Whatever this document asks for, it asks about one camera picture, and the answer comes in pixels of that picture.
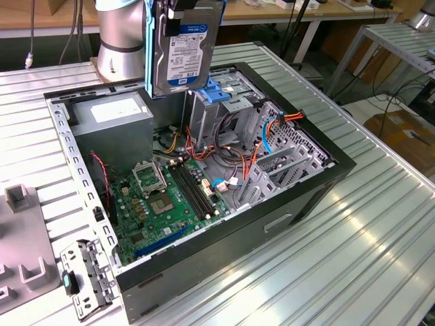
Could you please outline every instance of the blue pcie slot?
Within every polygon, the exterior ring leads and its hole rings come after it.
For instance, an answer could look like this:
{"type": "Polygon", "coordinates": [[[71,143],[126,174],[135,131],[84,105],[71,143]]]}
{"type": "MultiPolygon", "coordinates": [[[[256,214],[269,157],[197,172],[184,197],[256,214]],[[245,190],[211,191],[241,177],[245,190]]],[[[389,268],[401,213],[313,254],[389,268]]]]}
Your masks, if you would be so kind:
{"type": "Polygon", "coordinates": [[[182,227],[180,230],[176,231],[176,233],[171,234],[170,236],[167,236],[166,238],[160,239],[159,241],[156,241],[153,244],[150,244],[149,246],[143,247],[142,249],[136,250],[135,257],[138,258],[140,256],[147,255],[148,253],[151,253],[152,251],[159,249],[177,239],[180,239],[183,236],[184,231],[186,231],[189,228],[189,224],[182,227]]]}

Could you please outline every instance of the wooden table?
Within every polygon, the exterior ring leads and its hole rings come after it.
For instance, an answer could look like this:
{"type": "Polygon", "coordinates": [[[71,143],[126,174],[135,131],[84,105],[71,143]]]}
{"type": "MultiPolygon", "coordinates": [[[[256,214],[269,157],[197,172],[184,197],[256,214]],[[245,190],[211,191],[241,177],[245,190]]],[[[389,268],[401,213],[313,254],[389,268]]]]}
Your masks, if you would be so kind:
{"type": "MultiPolygon", "coordinates": [[[[35,36],[68,35],[73,20],[72,12],[73,0],[67,0],[53,16],[36,15],[35,36]]],[[[374,12],[354,12],[336,0],[329,0],[327,3],[321,4],[318,10],[305,12],[302,21],[310,22],[310,25],[294,62],[302,62],[320,22],[324,20],[387,18],[387,23],[391,23],[400,12],[402,12],[400,8],[388,11],[376,9],[374,12]]],[[[291,10],[282,9],[277,5],[266,4],[263,7],[254,8],[243,0],[236,0],[227,5],[222,25],[288,22],[291,13],[291,10]]],[[[298,11],[295,10],[292,20],[296,20],[297,15],[298,11]]],[[[98,14],[95,10],[94,0],[84,0],[83,19],[85,34],[99,32],[98,14]]],[[[29,35],[30,13],[0,8],[0,38],[28,37],[29,35]]]]}

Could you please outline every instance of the aluminum table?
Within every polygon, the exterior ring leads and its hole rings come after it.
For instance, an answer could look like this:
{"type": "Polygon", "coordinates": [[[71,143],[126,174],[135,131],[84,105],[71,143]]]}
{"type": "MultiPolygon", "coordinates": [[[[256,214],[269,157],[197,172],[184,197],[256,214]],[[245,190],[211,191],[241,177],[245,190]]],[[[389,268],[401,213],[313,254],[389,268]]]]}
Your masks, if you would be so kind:
{"type": "MultiPolygon", "coordinates": [[[[327,91],[328,95],[332,94],[364,37],[371,39],[374,43],[355,70],[354,75],[357,75],[363,69],[378,46],[381,46],[407,62],[410,65],[409,68],[415,67],[422,73],[428,73],[430,77],[435,76],[435,60],[427,56],[428,50],[435,48],[435,31],[421,33],[403,23],[367,25],[360,28],[343,59],[340,61],[332,76],[332,81],[327,91]]],[[[402,83],[408,72],[409,69],[405,69],[404,73],[398,78],[400,83],[402,83]]]]}
{"type": "MultiPolygon", "coordinates": [[[[241,60],[358,165],[301,223],[135,325],[417,325],[435,302],[434,186],[267,48],[217,47],[213,64],[241,60]]],[[[90,63],[0,74],[0,189],[37,188],[57,259],[93,233],[42,94],[99,82],[90,63]]],[[[62,287],[0,316],[28,324],[80,325],[62,287]]],[[[126,325],[120,298],[83,325],[126,325]]]]}

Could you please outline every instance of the green motherboard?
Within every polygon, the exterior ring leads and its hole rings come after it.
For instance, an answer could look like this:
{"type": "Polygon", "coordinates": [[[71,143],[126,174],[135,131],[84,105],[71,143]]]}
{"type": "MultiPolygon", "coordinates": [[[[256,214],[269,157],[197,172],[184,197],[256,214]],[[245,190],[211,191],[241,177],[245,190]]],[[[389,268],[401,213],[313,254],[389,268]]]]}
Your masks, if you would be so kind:
{"type": "MultiPolygon", "coordinates": [[[[167,184],[166,189],[146,197],[133,173],[111,183],[118,214],[118,224],[113,227],[118,237],[118,255],[124,266],[135,261],[142,252],[159,249],[230,213],[219,194],[210,196],[210,193],[205,192],[201,181],[207,178],[198,164],[189,159],[183,166],[191,178],[190,187],[195,186],[197,191],[201,191],[213,207],[213,214],[206,215],[206,218],[195,213],[197,207],[192,205],[196,203],[192,202],[192,198],[190,202],[186,199],[190,195],[186,193],[186,184],[182,183],[179,175],[171,172],[171,167],[163,166],[160,169],[167,184]]],[[[139,179],[142,186],[149,186],[158,178],[147,170],[139,179]]]]}

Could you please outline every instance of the hard drive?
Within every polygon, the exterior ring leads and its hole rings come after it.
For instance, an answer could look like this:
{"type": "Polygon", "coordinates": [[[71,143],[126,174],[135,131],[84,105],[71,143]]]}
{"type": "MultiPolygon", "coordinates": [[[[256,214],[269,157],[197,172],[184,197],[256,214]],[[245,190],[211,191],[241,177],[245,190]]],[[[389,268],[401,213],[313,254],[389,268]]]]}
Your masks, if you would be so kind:
{"type": "Polygon", "coordinates": [[[155,3],[154,51],[149,49],[149,42],[146,49],[147,66],[152,65],[152,70],[145,71],[145,88],[151,97],[197,89],[207,83],[223,9],[222,1],[198,1],[193,10],[184,11],[178,34],[165,36],[168,18],[163,3],[155,3]]]}

